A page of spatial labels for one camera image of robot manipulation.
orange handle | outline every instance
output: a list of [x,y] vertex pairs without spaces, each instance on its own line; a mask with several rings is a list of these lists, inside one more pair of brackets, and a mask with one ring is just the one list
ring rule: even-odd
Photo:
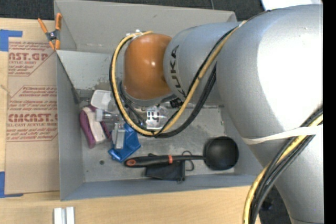
[[38,18],[37,21],[40,23],[40,26],[42,28],[43,33],[46,34],[48,32],[48,30],[47,30],[45,24],[42,22],[42,20],[40,18]]

